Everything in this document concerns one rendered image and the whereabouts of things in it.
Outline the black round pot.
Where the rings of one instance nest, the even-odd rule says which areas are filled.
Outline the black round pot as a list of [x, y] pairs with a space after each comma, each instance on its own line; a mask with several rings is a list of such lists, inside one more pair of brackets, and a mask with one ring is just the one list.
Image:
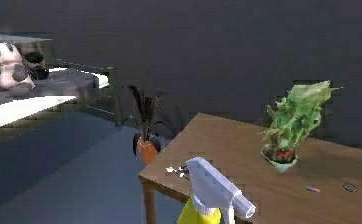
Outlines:
[[42, 66], [32, 67], [30, 69], [30, 75], [33, 80], [45, 80], [49, 76], [49, 70]]

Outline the green plant in white pot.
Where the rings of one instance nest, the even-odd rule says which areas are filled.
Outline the green plant in white pot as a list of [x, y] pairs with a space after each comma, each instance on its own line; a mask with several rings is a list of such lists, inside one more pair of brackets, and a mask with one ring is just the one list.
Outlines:
[[296, 84], [276, 102], [275, 110], [266, 106], [271, 124], [262, 132], [264, 144], [260, 155], [278, 173], [297, 163], [296, 149], [321, 124], [323, 105], [335, 90], [339, 87], [332, 87], [330, 80]]

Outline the dark plant in orange pot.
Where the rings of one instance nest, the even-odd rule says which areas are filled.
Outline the dark plant in orange pot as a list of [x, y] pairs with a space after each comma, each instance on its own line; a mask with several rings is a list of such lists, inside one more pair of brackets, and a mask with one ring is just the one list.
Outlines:
[[129, 85], [128, 89], [135, 99], [139, 118], [135, 118], [130, 114], [122, 120], [122, 125], [131, 120], [139, 128], [139, 131], [134, 134], [132, 139], [132, 151], [134, 155], [140, 153], [141, 160], [145, 164], [149, 164], [162, 150], [158, 138], [159, 134], [153, 131], [153, 127], [158, 124], [168, 126], [164, 121], [154, 120], [155, 113], [160, 106], [159, 101], [164, 92], [153, 91], [151, 94], [146, 94], [143, 88], [138, 89], [134, 85]]

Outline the white black panda toy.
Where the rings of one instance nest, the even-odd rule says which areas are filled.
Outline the white black panda toy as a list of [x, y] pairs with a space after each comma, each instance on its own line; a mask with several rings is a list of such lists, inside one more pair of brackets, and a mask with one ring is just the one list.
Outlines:
[[0, 91], [27, 93], [35, 88], [22, 56], [14, 44], [0, 42]]

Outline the black round bowl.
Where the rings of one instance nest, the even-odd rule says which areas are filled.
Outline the black round bowl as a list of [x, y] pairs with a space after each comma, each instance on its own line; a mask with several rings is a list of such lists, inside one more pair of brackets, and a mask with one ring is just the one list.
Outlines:
[[32, 64], [41, 64], [44, 61], [44, 56], [39, 52], [29, 52], [25, 55], [25, 60]]

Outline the small white black object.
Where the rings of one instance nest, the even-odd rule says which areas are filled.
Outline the small white black object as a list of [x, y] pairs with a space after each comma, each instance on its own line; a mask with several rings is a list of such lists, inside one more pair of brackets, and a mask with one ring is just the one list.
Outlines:
[[187, 166], [181, 166], [181, 167], [178, 167], [177, 169], [175, 169], [173, 167], [167, 167], [166, 172], [167, 173], [176, 173], [179, 177], [190, 179], [189, 169], [187, 168]]

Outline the brown wooden dining table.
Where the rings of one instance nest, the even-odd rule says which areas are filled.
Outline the brown wooden dining table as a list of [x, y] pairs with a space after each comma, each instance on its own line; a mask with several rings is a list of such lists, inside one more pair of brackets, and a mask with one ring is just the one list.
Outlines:
[[[188, 180], [165, 172], [195, 156], [213, 163], [255, 203], [257, 213], [238, 224], [362, 224], [362, 150], [308, 139], [299, 161], [279, 174], [260, 156], [260, 126], [209, 114], [197, 114], [140, 173], [145, 224], [156, 219], [156, 191], [180, 202], [191, 193]], [[357, 192], [343, 188], [353, 183]], [[320, 193], [306, 189], [313, 186]]]

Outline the yellow spray bottle white nozzle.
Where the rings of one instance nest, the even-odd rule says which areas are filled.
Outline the yellow spray bottle white nozzle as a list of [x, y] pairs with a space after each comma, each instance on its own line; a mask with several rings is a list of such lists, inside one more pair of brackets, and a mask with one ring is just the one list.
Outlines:
[[256, 212], [256, 206], [217, 168], [202, 157], [186, 161], [192, 193], [176, 224], [236, 224], [235, 211], [246, 219]]

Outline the grey white bed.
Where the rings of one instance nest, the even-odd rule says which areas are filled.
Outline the grey white bed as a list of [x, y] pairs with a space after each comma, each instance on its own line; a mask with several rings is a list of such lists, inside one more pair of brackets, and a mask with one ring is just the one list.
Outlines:
[[51, 69], [49, 77], [35, 85], [24, 96], [0, 92], [0, 127], [63, 103], [91, 99], [109, 86], [109, 78], [106, 73], [59, 68]]

